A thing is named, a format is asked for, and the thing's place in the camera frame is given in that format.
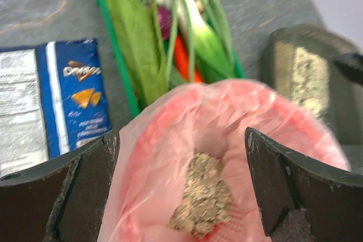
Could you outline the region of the red mesh waste basket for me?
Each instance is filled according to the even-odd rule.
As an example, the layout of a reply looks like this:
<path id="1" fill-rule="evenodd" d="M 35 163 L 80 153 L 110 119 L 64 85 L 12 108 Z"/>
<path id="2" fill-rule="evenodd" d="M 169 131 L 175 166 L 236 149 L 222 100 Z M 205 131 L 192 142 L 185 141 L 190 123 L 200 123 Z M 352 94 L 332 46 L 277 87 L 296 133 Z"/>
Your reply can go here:
<path id="1" fill-rule="evenodd" d="M 248 127 L 311 158 L 350 169 L 326 125 L 255 80 L 205 86 L 193 123 L 196 150 L 222 160 L 222 178 L 233 195 L 231 219 L 216 227 L 212 241 L 267 240 L 247 163 L 244 133 Z"/>

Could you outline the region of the black litter scoop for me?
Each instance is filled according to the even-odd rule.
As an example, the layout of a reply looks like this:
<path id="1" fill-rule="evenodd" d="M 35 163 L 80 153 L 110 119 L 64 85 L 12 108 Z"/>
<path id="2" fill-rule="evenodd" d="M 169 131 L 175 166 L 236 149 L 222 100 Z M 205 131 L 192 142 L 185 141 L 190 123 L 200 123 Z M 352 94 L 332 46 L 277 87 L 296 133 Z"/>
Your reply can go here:
<path id="1" fill-rule="evenodd" d="M 340 72 L 351 82 L 363 84 L 362 55 L 359 53 L 344 53 L 332 58 Z"/>

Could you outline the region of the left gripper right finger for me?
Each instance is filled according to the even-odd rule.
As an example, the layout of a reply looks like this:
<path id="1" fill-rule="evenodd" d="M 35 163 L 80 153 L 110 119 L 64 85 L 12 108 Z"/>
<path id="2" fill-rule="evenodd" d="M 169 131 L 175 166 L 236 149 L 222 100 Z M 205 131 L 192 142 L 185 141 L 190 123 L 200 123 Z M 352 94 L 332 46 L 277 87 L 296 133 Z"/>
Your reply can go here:
<path id="1" fill-rule="evenodd" d="M 245 132 L 264 234 L 272 241 L 362 241 L 362 175 Z"/>

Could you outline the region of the pink plastic bag liner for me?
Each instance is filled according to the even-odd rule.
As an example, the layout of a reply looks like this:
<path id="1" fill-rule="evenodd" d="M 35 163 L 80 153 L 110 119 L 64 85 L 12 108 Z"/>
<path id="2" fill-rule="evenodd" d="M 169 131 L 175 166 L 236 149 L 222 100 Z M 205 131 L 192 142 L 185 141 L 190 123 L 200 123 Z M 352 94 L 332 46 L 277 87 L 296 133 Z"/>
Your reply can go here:
<path id="1" fill-rule="evenodd" d="M 332 131 L 265 84 L 229 79 L 185 84 L 145 108 L 120 132 L 99 241 L 193 241 L 168 228 L 195 152 L 221 159 L 232 221 L 210 241 L 267 241 L 244 146 L 247 127 L 334 167 L 350 170 Z"/>

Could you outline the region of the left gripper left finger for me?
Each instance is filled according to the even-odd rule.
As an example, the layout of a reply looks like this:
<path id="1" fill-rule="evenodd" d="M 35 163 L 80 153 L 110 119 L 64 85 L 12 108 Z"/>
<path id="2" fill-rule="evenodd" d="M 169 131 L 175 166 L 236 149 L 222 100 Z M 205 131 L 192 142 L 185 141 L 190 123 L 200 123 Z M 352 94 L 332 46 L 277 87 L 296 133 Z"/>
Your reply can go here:
<path id="1" fill-rule="evenodd" d="M 1 241 L 97 241 L 119 147 L 111 131 L 1 178 Z"/>

